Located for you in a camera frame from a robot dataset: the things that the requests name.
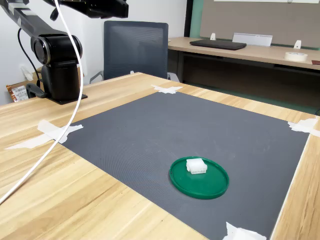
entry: gray mesh chair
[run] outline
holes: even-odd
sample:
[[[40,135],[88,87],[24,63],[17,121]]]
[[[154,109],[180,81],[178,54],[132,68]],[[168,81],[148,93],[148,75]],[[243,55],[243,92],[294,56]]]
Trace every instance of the gray mesh chair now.
[[[108,80],[130,74],[131,71],[170,79],[167,65],[167,23],[105,21],[104,69],[92,77],[90,83],[98,75]]]

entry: white clip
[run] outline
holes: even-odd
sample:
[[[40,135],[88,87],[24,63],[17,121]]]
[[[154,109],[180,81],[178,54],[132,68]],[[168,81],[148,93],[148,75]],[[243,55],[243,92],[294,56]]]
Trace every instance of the white clip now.
[[[295,42],[295,45],[294,45],[293,48],[294,48],[294,49],[300,49],[300,48],[301,48],[301,40],[297,40],[297,41]]]
[[[210,40],[216,40],[216,34],[214,32],[211,34]]]

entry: white sign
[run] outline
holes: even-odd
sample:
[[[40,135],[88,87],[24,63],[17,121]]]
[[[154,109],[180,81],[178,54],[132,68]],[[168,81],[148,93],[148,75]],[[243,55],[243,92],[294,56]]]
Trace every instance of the white sign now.
[[[214,0],[215,2],[295,3],[318,4],[319,0]]]

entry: white cable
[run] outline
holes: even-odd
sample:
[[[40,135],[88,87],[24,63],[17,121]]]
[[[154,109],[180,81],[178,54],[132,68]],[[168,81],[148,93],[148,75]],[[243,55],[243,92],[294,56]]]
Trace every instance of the white cable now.
[[[73,111],[73,114],[69,120],[69,122],[67,123],[67,125],[65,126],[65,128],[63,129],[62,133],[59,135],[59,137],[55,140],[55,142],[52,144],[52,146],[45,152],[45,154],[35,163],[35,165],[23,176],[23,178],[21,178],[2,198],[0,198],[0,205],[20,186],[20,184],[22,184],[24,182],[24,180],[26,180],[27,177],[29,177],[29,175],[36,169],[36,167],[43,161],[43,159],[45,159],[45,157],[51,152],[51,150],[57,145],[57,143],[59,142],[59,140],[63,137],[63,135],[66,133],[67,129],[69,128],[70,124],[72,123],[72,121],[75,118],[75,115],[78,111],[79,105],[80,105],[80,101],[82,98],[82,92],[83,92],[83,88],[84,88],[84,77],[83,77],[83,69],[82,69],[82,65],[81,65],[81,60],[80,60],[80,56],[79,56],[79,52],[78,49],[76,47],[75,41],[71,36],[71,33],[69,31],[69,28],[65,22],[64,16],[61,13],[60,7],[59,7],[59,3],[58,0],[54,0],[56,9],[58,10],[58,13],[60,15],[60,18],[63,22],[63,25],[66,29],[66,32],[68,33],[68,36],[71,40],[72,46],[75,50],[75,54],[76,54],[76,58],[78,59],[79,62],[79,67],[80,67],[80,94],[79,94],[79,98],[78,101],[76,103],[75,109]]]

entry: white wall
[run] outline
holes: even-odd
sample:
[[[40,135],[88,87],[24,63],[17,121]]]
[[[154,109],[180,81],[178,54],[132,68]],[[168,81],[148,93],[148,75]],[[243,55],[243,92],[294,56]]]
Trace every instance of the white wall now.
[[[106,20],[168,23],[169,38],[184,36],[187,0],[127,0],[127,3],[128,18],[90,19],[82,16],[89,77],[104,69],[103,32]]]
[[[187,0],[127,0],[127,3],[129,4],[129,17],[122,19],[123,21],[168,23],[169,37],[184,35]],[[54,9],[52,6],[42,0],[30,0],[28,7],[52,28],[65,31],[59,18],[55,22],[50,20],[50,14]],[[103,70],[103,26],[106,19],[91,19],[63,6],[61,9],[71,33],[81,41],[83,72],[88,77],[92,77]],[[20,65],[24,65],[30,72],[34,70],[19,46],[17,39],[19,27],[1,7],[0,23],[0,105],[3,105],[12,102],[6,85],[25,80]],[[35,67],[41,67],[31,51],[30,37],[23,31],[21,31],[21,42]]]

